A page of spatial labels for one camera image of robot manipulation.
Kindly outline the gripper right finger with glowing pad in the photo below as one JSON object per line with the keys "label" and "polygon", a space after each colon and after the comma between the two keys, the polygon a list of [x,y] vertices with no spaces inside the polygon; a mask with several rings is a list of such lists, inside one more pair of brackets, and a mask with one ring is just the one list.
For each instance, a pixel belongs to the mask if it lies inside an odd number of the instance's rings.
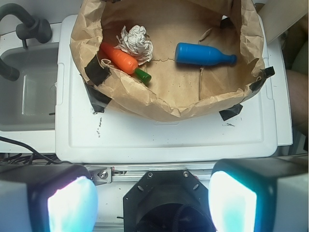
{"label": "gripper right finger with glowing pad", "polygon": [[309,159],[221,159],[211,173],[208,199],[219,232],[306,232]]}

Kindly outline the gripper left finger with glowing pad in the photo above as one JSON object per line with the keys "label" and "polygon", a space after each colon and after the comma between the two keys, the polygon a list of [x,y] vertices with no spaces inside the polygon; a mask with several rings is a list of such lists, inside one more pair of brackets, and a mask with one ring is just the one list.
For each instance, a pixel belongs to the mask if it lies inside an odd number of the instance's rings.
{"label": "gripper left finger with glowing pad", "polygon": [[98,192],[82,165],[1,165],[2,232],[91,232]]}

